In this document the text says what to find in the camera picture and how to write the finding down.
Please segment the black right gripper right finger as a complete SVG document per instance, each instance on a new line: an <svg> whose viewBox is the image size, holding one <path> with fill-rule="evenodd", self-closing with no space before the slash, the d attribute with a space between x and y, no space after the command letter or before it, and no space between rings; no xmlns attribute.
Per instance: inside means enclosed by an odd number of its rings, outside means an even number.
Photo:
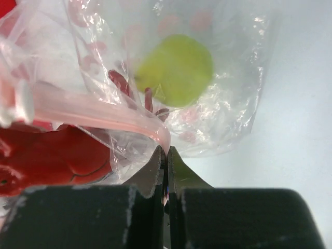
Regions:
<svg viewBox="0 0 332 249"><path fill-rule="evenodd" d="M302 196L286 188L214 188L167 155L172 248L324 248Z"/></svg>

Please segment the clear zip top bag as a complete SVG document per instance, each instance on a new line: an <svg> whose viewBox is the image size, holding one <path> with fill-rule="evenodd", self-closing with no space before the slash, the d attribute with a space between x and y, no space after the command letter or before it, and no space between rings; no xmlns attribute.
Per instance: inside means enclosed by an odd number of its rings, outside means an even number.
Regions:
<svg viewBox="0 0 332 249"><path fill-rule="evenodd" d="M231 150L252 128L269 52L264 1L17 1L1 17L1 76L12 79L9 122L72 125L110 148L122 184L155 148L183 157ZM136 88L133 74L166 37L187 35L210 51L213 78L175 108Z"/></svg>

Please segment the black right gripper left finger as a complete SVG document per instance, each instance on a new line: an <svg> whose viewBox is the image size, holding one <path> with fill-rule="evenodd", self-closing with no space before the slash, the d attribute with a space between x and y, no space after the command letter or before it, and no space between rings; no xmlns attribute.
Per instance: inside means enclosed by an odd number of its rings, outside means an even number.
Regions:
<svg viewBox="0 0 332 249"><path fill-rule="evenodd" d="M1 248L163 248L165 154L121 185L34 186L17 197Z"/></svg>

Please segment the red fake lobster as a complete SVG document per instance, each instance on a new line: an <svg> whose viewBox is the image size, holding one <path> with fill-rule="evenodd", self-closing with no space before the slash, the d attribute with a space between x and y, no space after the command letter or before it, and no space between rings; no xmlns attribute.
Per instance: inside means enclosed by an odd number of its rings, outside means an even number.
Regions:
<svg viewBox="0 0 332 249"><path fill-rule="evenodd" d="M1 197L35 185L89 184L110 173L113 154L101 140L72 125L47 131L46 124L9 122L18 98L12 79L1 76Z"/></svg>

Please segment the green fake pear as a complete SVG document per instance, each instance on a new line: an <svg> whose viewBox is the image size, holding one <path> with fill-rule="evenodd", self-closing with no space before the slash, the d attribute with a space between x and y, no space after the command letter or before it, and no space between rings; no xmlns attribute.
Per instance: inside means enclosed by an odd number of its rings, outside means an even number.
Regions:
<svg viewBox="0 0 332 249"><path fill-rule="evenodd" d="M213 59L206 46L174 34L163 39L133 74L136 88L152 91L162 104L180 108L196 101L213 78Z"/></svg>

